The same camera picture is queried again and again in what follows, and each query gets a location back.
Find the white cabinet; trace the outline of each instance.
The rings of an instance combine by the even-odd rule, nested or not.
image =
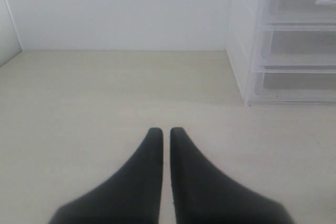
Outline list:
[[[247,105],[336,102],[336,0],[232,0],[228,38]]]

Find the beige floor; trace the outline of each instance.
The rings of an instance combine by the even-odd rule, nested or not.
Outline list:
[[[336,223],[336,106],[246,108],[223,52],[65,51],[24,52],[0,68],[0,223],[46,224],[151,126],[165,133],[161,224],[175,223],[173,126],[297,223]]]

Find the floor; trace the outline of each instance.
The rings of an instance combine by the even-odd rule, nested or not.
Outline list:
[[[336,223],[336,106],[244,107],[224,52],[27,51],[0,68],[0,223],[45,224],[169,130],[297,223]]]

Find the drawer handle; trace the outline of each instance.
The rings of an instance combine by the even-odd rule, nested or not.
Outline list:
[[[316,5],[336,6],[336,0],[316,0]]]

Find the white wall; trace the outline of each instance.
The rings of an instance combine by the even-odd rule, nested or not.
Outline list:
[[[6,0],[0,0],[0,66],[21,52]]]
[[[22,48],[223,50],[230,0],[8,0]]]

